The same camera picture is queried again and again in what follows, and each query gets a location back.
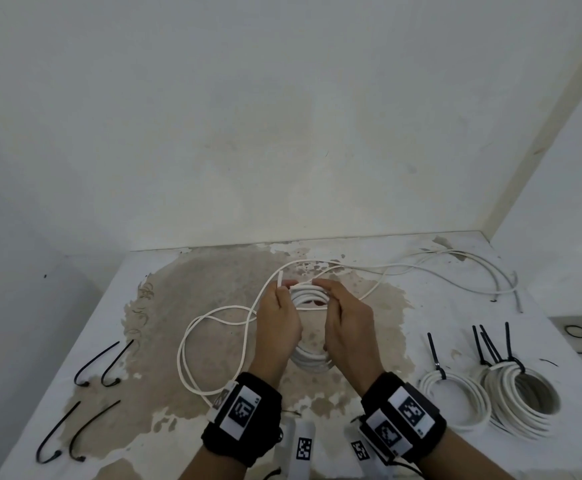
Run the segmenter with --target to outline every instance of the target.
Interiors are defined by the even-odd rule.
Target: loose white cable
[[[491,419],[491,400],[487,391],[472,377],[451,371],[445,371],[445,374],[448,380],[455,382],[463,389],[473,409],[473,415],[470,420],[461,424],[448,423],[448,426],[456,433],[481,434]],[[422,391],[422,394],[433,401],[433,387],[442,380],[442,374],[439,371],[431,371],[420,379],[418,388]]]
[[[515,362],[481,367],[474,373],[493,405],[491,423],[524,440],[552,436],[560,412],[560,396],[537,371]]]
[[[396,262],[396,263],[389,263],[389,264],[379,264],[379,265],[371,265],[371,266],[354,266],[352,264],[343,264],[339,261],[333,261],[333,260],[322,260],[322,259],[297,259],[291,262],[286,263],[283,266],[280,266],[278,269],[275,270],[275,272],[273,272],[273,274],[271,274],[271,276],[269,276],[268,280],[266,280],[266,282],[264,283],[263,287],[260,289],[259,293],[257,294],[257,297],[255,298],[255,301],[253,302],[253,304],[251,305],[251,307],[247,307],[247,306],[241,306],[241,305],[229,305],[229,306],[221,306],[219,308],[215,308],[214,310],[211,310],[210,312],[208,312],[205,315],[200,315],[199,317],[194,318],[186,327],[186,331],[184,332],[184,337],[182,339],[182,341],[180,342],[180,345],[177,349],[177,372],[179,374],[179,378],[182,381],[184,387],[186,387],[186,389],[188,389],[189,391],[191,391],[194,394],[200,395],[204,401],[210,406],[211,402],[206,398],[206,396],[209,395],[214,395],[214,394],[219,394],[222,389],[216,389],[216,390],[212,390],[212,391],[202,391],[199,386],[197,385],[197,383],[195,382],[195,379],[193,379],[193,376],[191,375],[191,371],[188,368],[188,365],[186,363],[186,355],[185,355],[185,342],[187,337],[191,334],[191,331],[204,319],[211,319],[211,320],[215,320],[217,322],[226,324],[226,325],[231,325],[231,326],[239,326],[239,325],[244,325],[244,339],[242,342],[242,354],[241,357],[239,359],[239,366],[237,368],[237,371],[235,373],[235,375],[233,376],[233,379],[235,379],[238,374],[239,371],[241,371],[242,367],[244,366],[244,359],[246,356],[246,349],[247,349],[247,340],[248,340],[248,324],[253,322],[255,320],[255,316],[253,316],[255,314],[255,307],[257,306],[257,304],[259,303],[259,299],[262,297],[262,294],[264,293],[264,290],[266,289],[266,286],[277,276],[278,277],[278,281],[281,284],[281,276],[280,276],[280,272],[284,271],[284,269],[286,269],[289,266],[293,266],[295,264],[300,264],[300,263],[306,263],[306,262],[317,262],[317,263],[326,263],[326,264],[332,264],[334,266],[332,267],[327,267],[327,269],[325,269],[324,271],[322,271],[321,273],[319,273],[317,276],[315,277],[319,277],[325,273],[328,273],[329,271],[332,271],[334,269],[339,269],[339,268],[347,268],[347,269],[359,269],[360,271],[367,271],[369,273],[375,273],[375,274],[380,274],[380,278],[378,279],[378,281],[375,283],[375,285],[368,290],[365,294],[363,294],[361,297],[359,297],[359,299],[364,299],[367,296],[369,296],[383,281],[384,276],[394,276],[397,274],[404,274],[407,273],[408,271],[412,270],[412,269],[419,269],[422,271],[426,271],[427,273],[431,273],[434,276],[437,276],[441,279],[443,279],[446,282],[449,282],[455,286],[457,286],[458,288],[461,288],[463,290],[467,290],[467,291],[471,291],[473,293],[478,293],[478,294],[485,294],[485,295],[501,295],[501,294],[508,294],[508,293],[512,293],[512,292],[516,292],[517,287],[518,287],[518,278],[517,276],[514,274],[514,280],[510,281],[508,275],[506,275],[506,273],[504,273],[503,270],[501,270],[498,266],[496,266],[494,263],[488,261],[485,258],[479,257],[477,255],[474,255],[472,253],[466,252],[466,251],[460,251],[460,250],[440,250],[440,251],[423,251],[423,252],[417,252],[417,253],[413,253],[408,256],[415,256],[415,255],[421,255],[421,254],[427,254],[426,257],[420,259],[419,261],[417,261],[415,264],[411,264],[411,263],[402,263],[402,262]],[[422,264],[424,261],[427,261],[429,259],[431,259],[432,257],[439,255],[439,254],[456,254],[456,255],[463,255],[468,257],[469,259],[479,262],[477,259],[480,259],[483,263],[480,263],[482,266],[485,265],[489,265],[492,268],[494,268],[497,272],[499,272],[500,274],[502,274],[504,277],[506,277],[507,281],[510,283],[510,288],[506,289],[506,290],[501,290],[499,289],[499,285],[496,284],[496,290],[484,290],[484,289],[475,289],[475,288],[471,288],[468,286],[464,286],[460,283],[457,283],[455,281],[453,281],[450,278],[447,278],[446,276],[437,273],[436,271],[433,271],[432,269],[420,266],[420,264]],[[393,267],[404,267],[406,269],[404,269],[403,271],[399,272],[399,273],[388,273],[389,269],[393,268]],[[383,271],[375,271],[376,269],[382,269],[384,268]],[[302,301],[298,302],[298,304],[302,304],[302,303],[308,303],[309,301],[323,301],[323,302],[327,302],[328,301],[328,296],[320,296],[319,298],[310,298],[311,296],[318,296],[317,295],[317,291],[318,290],[311,290],[312,292],[315,293],[315,295],[312,295],[310,293],[305,293],[305,291],[308,291],[306,289],[301,289],[302,287],[305,287],[307,285],[310,286],[309,284],[310,282],[303,282],[303,283],[299,283],[298,285],[295,285],[295,287],[292,287],[292,295],[294,293],[294,290],[297,290],[297,298],[300,299],[300,297],[302,298]],[[215,316],[213,316],[213,314],[215,314],[216,312],[220,312],[222,310],[232,310],[232,309],[240,309],[240,310],[246,310],[247,311],[247,317],[245,319],[245,321],[243,322],[228,322],[228,321],[224,321],[222,319],[219,319]],[[315,306],[315,307],[311,307],[311,308],[307,308],[307,307],[298,307],[298,310],[305,310],[305,311],[313,311],[313,310],[325,310],[326,306]],[[330,368],[330,366],[328,366],[328,360],[326,363],[324,363],[325,360],[325,356],[322,354],[314,354],[311,353],[310,351],[307,351],[306,349],[299,347],[299,349],[301,351],[295,351],[294,355],[296,355],[296,359],[298,362],[294,362],[297,363],[298,365],[302,366],[306,366],[306,368],[310,371],[314,371],[314,372],[321,372],[325,370],[328,370],[328,368]],[[184,379],[184,374],[182,372],[182,367],[184,367],[184,370],[186,371],[186,375],[188,376],[188,380],[190,381],[190,383]]]

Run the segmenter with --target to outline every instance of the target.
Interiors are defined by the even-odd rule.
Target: bundled cable
[[[436,384],[440,381],[446,380],[455,382],[466,393],[471,409],[473,409],[473,416],[468,422],[462,424],[448,423],[448,426],[456,433],[482,433],[491,419],[491,400],[489,399],[487,392],[478,381],[472,377],[442,369],[438,361],[438,355],[436,354],[436,348],[433,345],[431,334],[427,333],[427,335],[429,337],[431,355],[436,364],[436,370],[425,374],[422,379],[420,379],[418,388],[422,391],[422,394],[433,401],[433,387]]]
[[[424,264],[426,261],[429,261],[430,259],[434,258],[435,256],[442,255],[442,254],[451,254],[454,256],[461,256],[461,257],[465,257],[469,260],[472,260],[472,261],[478,263],[480,266],[482,266],[484,269],[486,269],[489,272],[489,274],[491,275],[491,277],[494,281],[494,284],[495,284],[495,290],[472,288],[472,287],[463,285],[461,283],[458,283],[456,281],[453,281],[451,278],[448,278],[448,277],[444,276],[443,274],[440,274],[437,271],[434,271],[428,267],[422,266],[422,264]],[[444,281],[449,282],[452,285],[454,285],[460,289],[470,291],[473,293],[483,294],[483,295],[493,295],[494,298],[492,299],[492,301],[497,300],[497,297],[499,297],[499,295],[513,293],[513,295],[516,298],[516,306],[518,308],[518,311],[520,313],[522,313],[522,307],[520,304],[518,290],[517,290],[518,277],[515,273],[513,273],[513,278],[511,279],[509,277],[509,275],[507,275],[503,270],[501,270],[501,268],[496,266],[494,263],[488,261],[487,259],[485,259],[481,256],[478,256],[476,254],[469,253],[467,251],[460,251],[460,250],[455,250],[455,249],[451,249],[451,250],[445,249],[445,250],[439,250],[439,251],[418,251],[418,252],[409,254],[406,257],[412,257],[412,256],[422,256],[422,257],[420,257],[419,260],[415,261],[415,263],[393,262],[393,263],[376,264],[376,265],[369,265],[369,266],[359,266],[359,265],[354,266],[351,264],[343,264],[339,261],[334,261],[334,260],[298,259],[298,260],[288,262],[284,266],[280,266],[278,269],[276,269],[271,274],[269,279],[264,283],[264,285],[260,289],[259,293],[257,294],[257,297],[255,298],[253,304],[250,307],[243,306],[243,305],[220,306],[218,308],[215,308],[214,310],[211,310],[207,314],[200,315],[199,317],[194,318],[188,324],[188,326],[186,327],[186,331],[184,332],[184,337],[182,338],[182,341],[180,342],[180,345],[177,349],[177,357],[176,357],[177,372],[179,374],[180,380],[182,381],[182,383],[183,383],[184,387],[186,387],[186,389],[188,389],[189,391],[191,391],[194,394],[200,395],[204,399],[204,402],[206,402],[209,406],[211,406],[211,401],[209,401],[207,399],[207,396],[219,394],[222,391],[222,389],[203,391],[199,388],[199,386],[195,382],[195,379],[193,379],[191,371],[188,368],[188,364],[186,363],[186,355],[185,355],[186,339],[191,334],[193,329],[200,322],[202,322],[205,319],[211,319],[211,320],[214,320],[216,322],[220,322],[220,323],[223,323],[223,324],[229,325],[229,326],[244,326],[244,339],[242,342],[242,353],[241,353],[241,358],[239,360],[239,365],[238,365],[237,370],[235,372],[235,375],[233,377],[233,379],[235,379],[238,376],[239,372],[242,370],[242,367],[244,366],[244,359],[246,356],[247,340],[248,340],[248,325],[255,320],[255,309],[257,308],[257,304],[259,303],[259,300],[262,297],[262,294],[264,293],[266,286],[273,279],[275,279],[276,276],[279,276],[279,273],[281,271],[284,271],[286,268],[288,268],[290,266],[294,266],[294,265],[302,264],[302,263],[311,262],[311,263],[324,263],[324,264],[332,265],[332,266],[327,266],[326,269],[324,269],[319,274],[314,276],[314,278],[319,278],[320,276],[322,276],[330,271],[334,271],[336,269],[343,269],[343,268],[359,269],[361,271],[367,271],[369,273],[379,274],[380,277],[377,280],[377,282],[375,283],[375,285],[370,290],[368,290],[366,293],[364,293],[362,296],[360,296],[359,297],[360,300],[369,296],[382,283],[385,276],[396,276],[399,274],[408,273],[409,271],[412,271],[414,269],[418,269],[420,271],[425,271],[427,273],[433,274],[434,276],[437,276],[437,277],[443,279]],[[389,273],[389,270],[393,269],[393,268],[402,268],[402,270],[395,271],[393,273]],[[501,289],[500,283],[499,283],[498,278],[497,278],[497,274],[501,274],[504,277],[505,281],[509,284],[509,288]],[[310,280],[307,282],[299,283],[298,285],[291,287],[290,292],[292,295],[292,299],[294,300],[294,303],[296,304],[296,307],[298,310],[315,311],[315,310],[325,310],[326,309],[326,306],[312,306],[312,307],[297,306],[297,305],[303,305],[305,303],[309,303],[311,301],[321,301],[323,303],[326,303],[329,300],[329,297],[327,296],[326,292],[324,290],[320,289],[319,287],[312,286]],[[217,312],[221,312],[223,310],[234,310],[234,309],[245,310],[247,312],[247,316],[246,316],[244,321],[242,321],[242,322],[229,322],[229,321],[222,320],[222,319],[219,319],[218,317],[214,316],[214,314],[216,314]],[[331,361],[328,359],[328,357],[325,354],[311,352],[311,351],[307,350],[306,348],[304,348],[302,345],[299,345],[295,349],[294,354],[292,356],[292,360],[299,367],[302,367],[303,369],[310,371],[310,372],[325,372],[325,371],[328,371],[333,366],[333,364],[331,363]],[[185,372],[186,372],[186,375],[188,376],[188,380],[184,378]]]
[[[508,322],[507,359],[502,359],[484,327],[480,325],[480,328],[494,364],[481,367],[475,379],[491,398],[491,423],[520,439],[538,440],[552,436],[560,412],[557,391],[542,374],[513,357]]]

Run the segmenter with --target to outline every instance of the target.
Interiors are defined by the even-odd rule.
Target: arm
[[[271,283],[257,311],[255,357],[248,371],[276,389],[302,337],[300,316],[288,290],[296,283],[295,280],[285,280],[280,288]],[[238,460],[216,455],[202,446],[179,480],[242,480],[246,472],[247,467]]]
[[[313,280],[331,299],[327,308],[326,349],[362,397],[384,372],[375,337],[373,310],[332,280]],[[434,450],[418,462],[431,480],[512,480],[503,469],[447,429]]]

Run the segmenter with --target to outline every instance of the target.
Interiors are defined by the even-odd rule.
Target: worn table surface
[[[268,276],[293,259],[337,258],[355,265],[380,264],[420,248],[444,246],[477,253],[506,269],[478,232],[130,253],[0,469],[0,479],[177,479],[197,451],[206,423],[206,406],[184,389],[175,367],[177,346],[195,316],[216,306],[250,306]],[[469,260],[442,255],[426,266],[474,287],[492,286],[484,269]],[[314,264],[301,266],[287,276],[308,279],[315,269]],[[376,278],[362,271],[339,273],[339,279],[358,295]],[[561,395],[559,432],[554,438],[528,443],[489,427],[481,436],[467,439],[510,471],[581,470],[582,361],[529,295],[522,292],[521,298],[523,314],[517,313],[512,295],[492,303],[490,296],[460,290],[415,270],[388,277],[367,303],[375,310],[385,367],[400,371],[412,382],[433,367],[428,331],[434,336],[441,362],[465,372],[477,365],[471,325],[484,324],[503,350],[504,322],[509,321],[514,352],[551,380]],[[321,347],[323,312],[308,313],[303,315],[303,340],[309,346]],[[244,314],[227,312],[224,317],[237,321]],[[213,322],[200,325],[191,334],[187,357],[201,387],[217,388],[231,378],[239,361],[242,333],[243,327]],[[121,377],[122,382],[101,387],[99,377],[130,339],[135,339],[134,344],[107,374],[107,378]],[[92,385],[75,387],[73,376],[79,368],[116,340],[122,343],[82,374]],[[251,340],[247,364],[253,344]],[[340,373],[333,369],[312,376],[289,364],[281,392],[286,408],[301,411],[316,423],[314,476],[361,476],[342,435],[343,426],[361,412],[361,406]],[[464,396],[452,385],[440,387],[436,398],[447,417],[459,419],[466,414]],[[80,436],[76,453],[86,455],[86,462],[71,460],[67,451],[71,436],[118,399],[122,402]],[[47,465],[36,464],[38,444],[78,400],[80,406],[42,453],[48,458],[61,448],[62,456]],[[269,453],[259,460],[247,478],[262,478],[272,468],[271,458]]]

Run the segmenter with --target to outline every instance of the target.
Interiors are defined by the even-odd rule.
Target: wristband
[[[399,456],[415,463],[433,451],[447,429],[439,409],[392,372],[377,378],[362,407],[359,431],[385,462]]]
[[[252,467],[279,440],[282,395],[248,372],[230,381],[206,414],[208,451]]]

